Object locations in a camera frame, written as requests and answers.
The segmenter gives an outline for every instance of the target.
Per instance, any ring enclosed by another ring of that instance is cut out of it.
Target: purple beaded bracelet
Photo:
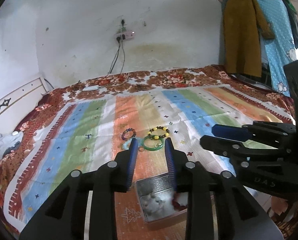
[[[129,137],[129,138],[125,138],[125,134],[126,134],[127,132],[130,132],[130,131],[133,132],[133,135],[132,135],[131,137]],[[122,135],[121,135],[121,139],[124,140],[124,141],[127,141],[127,140],[129,140],[130,138],[135,137],[136,135],[137,135],[137,133],[136,133],[135,129],[133,129],[133,128],[128,128],[127,130],[125,130],[125,131],[122,133]]]

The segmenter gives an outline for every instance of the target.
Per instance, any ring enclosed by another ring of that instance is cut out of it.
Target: floral pattern
[[[269,101],[294,116],[293,101],[290,98],[274,91],[268,92],[267,90],[253,87],[236,78],[230,77],[224,71],[224,67],[219,65],[210,65],[195,69],[171,69],[157,72],[136,71],[89,79],[85,82],[78,82],[65,88],[57,88],[44,95],[39,101],[38,106],[33,109],[15,129],[23,131],[24,136],[20,147],[11,154],[6,155],[0,161],[0,208],[3,207],[4,193],[9,182],[14,177],[23,160],[33,149],[33,137],[36,135],[36,131],[48,126],[67,102],[73,102],[79,99],[102,98],[107,94],[115,96],[122,93],[150,91],[155,88],[173,89],[220,84],[228,84],[234,89],[253,98],[257,98],[260,101]],[[96,85],[99,86],[97,90],[83,91],[85,87]]]

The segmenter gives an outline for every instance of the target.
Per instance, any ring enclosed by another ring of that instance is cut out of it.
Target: white wall
[[[136,33],[124,42],[124,72],[219,63],[217,0],[41,0],[36,29],[40,71],[60,87],[106,75],[121,18]],[[122,61],[119,57],[113,73],[120,72]]]
[[[122,18],[136,33],[124,43],[124,72],[223,63],[217,0],[6,0],[0,98],[39,71],[55,87],[106,75]]]
[[[6,0],[0,8],[0,99],[37,74],[37,0]]]

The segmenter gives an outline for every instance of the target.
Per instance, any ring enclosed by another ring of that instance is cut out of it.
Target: power strip
[[[117,37],[122,37],[123,40],[130,40],[130,39],[133,39],[134,36],[135,36],[134,31],[125,31],[125,32],[115,34],[114,38],[116,39]]]

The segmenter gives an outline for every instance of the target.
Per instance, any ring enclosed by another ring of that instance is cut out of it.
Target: bedspread
[[[221,66],[125,73],[111,84],[116,77],[55,89],[20,122],[20,148],[0,161],[0,208],[6,220],[2,219],[14,235],[73,169],[96,170],[125,149],[121,134],[128,128],[143,138],[152,127],[167,126],[174,147],[190,161],[200,161],[209,171],[234,173],[227,158],[199,145],[201,136],[212,135],[214,124],[293,122],[290,99],[232,79]],[[83,91],[93,85],[108,86]],[[141,149],[133,180],[167,171],[163,149]],[[184,239],[185,222],[148,231],[134,188],[127,195],[115,195],[119,239]]]

